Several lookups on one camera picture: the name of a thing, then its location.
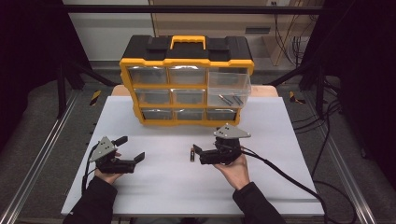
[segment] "white wall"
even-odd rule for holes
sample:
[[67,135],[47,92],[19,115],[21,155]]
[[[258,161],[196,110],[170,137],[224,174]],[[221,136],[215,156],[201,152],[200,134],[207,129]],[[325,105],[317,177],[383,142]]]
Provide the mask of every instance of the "white wall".
[[[148,5],[148,0],[64,0],[66,5]],[[70,13],[90,61],[119,61],[132,35],[154,35],[149,13]]]

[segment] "storage organizer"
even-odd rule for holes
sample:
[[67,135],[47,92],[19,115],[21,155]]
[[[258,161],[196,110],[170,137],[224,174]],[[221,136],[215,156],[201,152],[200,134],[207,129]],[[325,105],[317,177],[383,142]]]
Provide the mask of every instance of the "storage organizer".
[[142,124],[236,125],[254,62],[243,36],[133,35],[121,78]]

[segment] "carrying handle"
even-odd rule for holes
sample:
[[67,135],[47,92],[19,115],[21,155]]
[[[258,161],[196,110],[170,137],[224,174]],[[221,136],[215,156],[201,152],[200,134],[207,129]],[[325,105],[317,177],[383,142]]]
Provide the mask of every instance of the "carrying handle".
[[206,49],[204,35],[174,35],[172,36],[171,49],[175,43],[202,43],[204,49]]

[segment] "person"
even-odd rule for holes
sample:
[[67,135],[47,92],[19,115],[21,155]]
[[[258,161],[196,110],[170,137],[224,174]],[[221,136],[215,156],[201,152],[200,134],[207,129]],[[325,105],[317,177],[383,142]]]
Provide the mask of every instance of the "person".
[[[214,165],[235,189],[233,200],[245,214],[247,224],[285,224],[283,217],[265,199],[262,192],[250,181],[248,161],[242,154],[229,165]],[[98,169],[82,197],[65,217],[64,224],[109,224],[113,216],[113,203],[117,190],[112,184],[122,174],[103,174]]]

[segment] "forearm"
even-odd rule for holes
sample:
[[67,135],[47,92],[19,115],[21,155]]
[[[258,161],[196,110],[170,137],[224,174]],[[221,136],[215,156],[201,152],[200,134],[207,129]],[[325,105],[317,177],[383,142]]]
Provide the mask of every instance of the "forearm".
[[94,177],[87,190],[64,219],[69,223],[109,224],[117,190],[104,180]]
[[251,182],[233,194],[233,200],[245,214],[248,224],[285,224],[285,220]]

